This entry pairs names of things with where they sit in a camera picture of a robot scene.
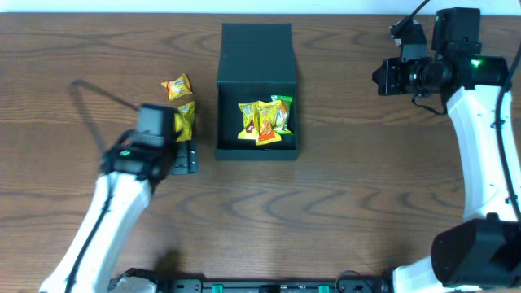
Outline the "yellow chocolate snack packet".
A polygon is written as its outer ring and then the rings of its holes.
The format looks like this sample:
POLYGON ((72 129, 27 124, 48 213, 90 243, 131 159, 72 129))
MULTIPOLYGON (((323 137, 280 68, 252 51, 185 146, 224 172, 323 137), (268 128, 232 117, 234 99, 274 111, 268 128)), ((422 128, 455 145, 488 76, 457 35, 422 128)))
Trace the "yellow chocolate snack packet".
POLYGON ((238 139, 257 140, 259 137, 258 102, 240 103, 239 110, 243 115, 243 130, 238 134, 238 139))

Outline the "yellow peanut butter snack packet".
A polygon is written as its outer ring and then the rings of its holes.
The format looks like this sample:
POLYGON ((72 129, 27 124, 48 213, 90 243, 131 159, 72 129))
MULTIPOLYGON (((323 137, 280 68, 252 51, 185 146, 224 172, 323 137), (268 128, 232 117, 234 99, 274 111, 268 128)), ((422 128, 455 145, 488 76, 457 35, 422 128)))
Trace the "yellow peanut butter snack packet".
POLYGON ((282 140, 281 135, 274 131, 280 104, 280 101, 258 102, 259 135, 256 140, 257 146, 282 140))

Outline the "green Apollo snack packet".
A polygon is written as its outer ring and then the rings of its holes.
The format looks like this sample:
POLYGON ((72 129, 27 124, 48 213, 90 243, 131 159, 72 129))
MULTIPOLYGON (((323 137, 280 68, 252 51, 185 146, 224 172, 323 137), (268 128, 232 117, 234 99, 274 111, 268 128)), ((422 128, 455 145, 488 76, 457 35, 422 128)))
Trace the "green Apollo snack packet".
POLYGON ((271 100, 273 102, 280 102, 275 119, 274 131, 279 135, 292 134, 292 131, 290 131, 288 128, 288 121, 293 98, 291 96, 272 95, 271 100))

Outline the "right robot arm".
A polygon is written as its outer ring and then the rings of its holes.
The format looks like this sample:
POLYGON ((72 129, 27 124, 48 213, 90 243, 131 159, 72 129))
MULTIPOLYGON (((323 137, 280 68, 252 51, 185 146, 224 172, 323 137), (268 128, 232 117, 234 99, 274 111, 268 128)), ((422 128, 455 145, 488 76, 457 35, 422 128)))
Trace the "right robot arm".
POLYGON ((390 58, 372 74, 382 96, 440 94, 455 129, 465 185, 463 222, 433 240, 429 256, 391 272, 395 292, 520 286, 520 163, 506 60, 450 53, 390 58))

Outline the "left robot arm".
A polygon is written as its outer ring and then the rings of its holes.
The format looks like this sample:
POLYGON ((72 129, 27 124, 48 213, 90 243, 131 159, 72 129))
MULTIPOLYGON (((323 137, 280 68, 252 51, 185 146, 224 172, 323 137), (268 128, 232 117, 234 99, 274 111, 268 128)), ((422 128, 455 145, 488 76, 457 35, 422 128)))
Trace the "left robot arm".
POLYGON ((113 271, 157 185, 190 153, 165 135, 124 132, 104 154, 81 227, 40 292, 108 292, 113 271))

